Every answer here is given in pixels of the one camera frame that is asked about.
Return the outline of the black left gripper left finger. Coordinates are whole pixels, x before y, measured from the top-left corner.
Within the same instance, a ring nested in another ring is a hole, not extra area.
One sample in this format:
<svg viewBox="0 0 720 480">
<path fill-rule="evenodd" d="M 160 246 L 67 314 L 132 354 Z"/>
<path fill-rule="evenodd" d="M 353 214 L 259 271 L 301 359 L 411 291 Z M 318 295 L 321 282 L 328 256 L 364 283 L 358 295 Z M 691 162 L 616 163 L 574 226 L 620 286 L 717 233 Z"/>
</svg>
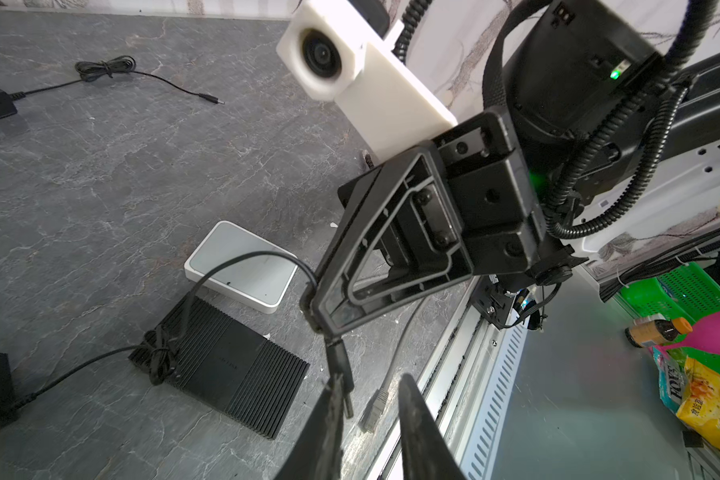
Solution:
<svg viewBox="0 0 720 480">
<path fill-rule="evenodd" d="M 275 479 L 339 479 L 344 410 L 343 377 L 332 375 Z"/>
</svg>

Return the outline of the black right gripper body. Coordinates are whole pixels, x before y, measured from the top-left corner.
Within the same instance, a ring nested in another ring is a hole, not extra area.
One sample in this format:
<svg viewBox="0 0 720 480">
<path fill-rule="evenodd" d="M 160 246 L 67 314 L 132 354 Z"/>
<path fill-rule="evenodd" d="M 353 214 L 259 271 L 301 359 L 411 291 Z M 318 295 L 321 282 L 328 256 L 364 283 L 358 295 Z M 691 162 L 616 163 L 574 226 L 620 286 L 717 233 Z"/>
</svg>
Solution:
<svg viewBox="0 0 720 480">
<path fill-rule="evenodd" d="M 548 234 L 506 108 L 490 107 L 422 142 L 434 143 L 444 161 L 473 276 L 495 275 L 512 290 L 571 278 L 582 260 Z"/>
</svg>

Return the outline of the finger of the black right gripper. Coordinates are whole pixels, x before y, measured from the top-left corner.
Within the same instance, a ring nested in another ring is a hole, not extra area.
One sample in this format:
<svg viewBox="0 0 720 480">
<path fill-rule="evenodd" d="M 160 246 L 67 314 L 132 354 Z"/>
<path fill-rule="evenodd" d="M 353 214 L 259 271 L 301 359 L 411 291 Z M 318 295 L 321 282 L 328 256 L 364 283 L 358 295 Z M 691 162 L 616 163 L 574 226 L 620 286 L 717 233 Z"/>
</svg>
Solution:
<svg viewBox="0 0 720 480">
<path fill-rule="evenodd" d="M 345 184 L 338 231 L 302 298 L 320 334 L 345 334 L 471 278 L 463 222 L 432 142 L 419 143 Z"/>
</svg>

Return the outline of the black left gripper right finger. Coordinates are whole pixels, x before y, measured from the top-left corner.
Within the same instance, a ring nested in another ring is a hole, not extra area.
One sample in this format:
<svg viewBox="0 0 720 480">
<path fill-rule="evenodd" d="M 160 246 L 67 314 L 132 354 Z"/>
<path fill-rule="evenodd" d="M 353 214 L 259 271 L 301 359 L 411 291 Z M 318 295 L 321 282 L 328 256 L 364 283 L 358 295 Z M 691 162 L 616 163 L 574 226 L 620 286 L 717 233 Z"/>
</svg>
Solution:
<svg viewBox="0 0 720 480">
<path fill-rule="evenodd" d="M 398 411 L 403 478 L 465 480 L 410 374 L 398 384 Z"/>
</svg>

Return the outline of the black network switch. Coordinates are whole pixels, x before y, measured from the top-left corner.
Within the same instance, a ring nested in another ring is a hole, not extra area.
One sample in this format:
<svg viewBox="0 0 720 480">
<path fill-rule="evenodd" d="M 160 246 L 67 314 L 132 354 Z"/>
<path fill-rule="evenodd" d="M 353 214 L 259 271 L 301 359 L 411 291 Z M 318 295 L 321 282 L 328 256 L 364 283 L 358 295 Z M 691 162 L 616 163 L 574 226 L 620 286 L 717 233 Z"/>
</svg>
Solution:
<svg viewBox="0 0 720 480">
<path fill-rule="evenodd" d="M 188 331 L 165 382 L 259 435 L 274 439 L 309 363 L 206 301 L 193 300 Z"/>
</svg>

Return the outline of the black power adapter with cable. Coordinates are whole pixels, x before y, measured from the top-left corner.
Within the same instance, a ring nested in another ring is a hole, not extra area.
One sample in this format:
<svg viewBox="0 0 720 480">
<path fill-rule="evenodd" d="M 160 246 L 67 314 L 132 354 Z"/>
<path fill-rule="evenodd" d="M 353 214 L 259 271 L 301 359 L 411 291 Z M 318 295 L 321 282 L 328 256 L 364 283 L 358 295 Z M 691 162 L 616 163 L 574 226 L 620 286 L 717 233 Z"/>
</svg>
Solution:
<svg viewBox="0 0 720 480">
<path fill-rule="evenodd" d="M 58 378 L 50 381 L 44 387 L 29 393 L 21 398 L 15 396 L 13 390 L 12 372 L 8 361 L 8 356 L 0 352 L 0 429 L 12 423 L 18 417 L 18 411 L 30 403 L 37 400 L 41 395 L 55 388 L 61 382 L 67 380 L 76 373 L 82 371 L 86 367 L 105 360 L 114 355 L 125 352 L 141 352 L 144 351 L 149 355 L 148 373 L 150 382 L 154 385 L 162 384 L 176 370 L 178 362 L 179 342 L 187 335 L 189 328 L 190 313 L 192 303 L 199 289 L 204 286 L 215 274 L 223 270 L 237 265 L 239 263 L 252 260 L 258 257 L 274 257 L 280 258 L 293 264 L 300 270 L 309 285 L 308 291 L 314 293 L 319 286 L 319 277 L 315 270 L 308 266 L 304 261 L 298 259 L 292 254 L 275 252 L 275 251 L 254 251 L 245 253 L 234 258 L 228 259 L 208 271 L 201 279 L 197 280 L 195 285 L 189 290 L 184 297 L 184 303 L 181 311 L 179 332 L 170 334 L 164 327 L 157 327 L 153 330 L 154 340 L 143 340 L 136 345 L 128 345 L 120 347 L 106 353 L 102 353 L 93 357 L 65 372 Z"/>
</svg>

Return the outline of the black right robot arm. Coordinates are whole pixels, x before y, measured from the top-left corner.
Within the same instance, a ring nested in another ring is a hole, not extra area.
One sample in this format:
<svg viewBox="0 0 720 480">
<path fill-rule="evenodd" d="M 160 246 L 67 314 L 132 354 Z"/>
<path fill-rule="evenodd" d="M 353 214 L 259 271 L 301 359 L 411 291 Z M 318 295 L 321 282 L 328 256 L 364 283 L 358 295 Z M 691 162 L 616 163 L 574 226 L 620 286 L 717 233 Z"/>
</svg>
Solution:
<svg viewBox="0 0 720 480">
<path fill-rule="evenodd" d="M 376 156 L 344 184 L 337 234 L 302 299 L 337 338 L 474 277 L 517 291 L 570 277 L 579 241 L 619 230 L 659 163 L 720 138 L 720 54 L 691 65 L 713 1 L 687 3 L 658 52 L 598 1 L 522 1 L 460 121 L 404 62 L 378 1 L 306 1 L 277 51 L 306 93 L 336 104 Z"/>
</svg>

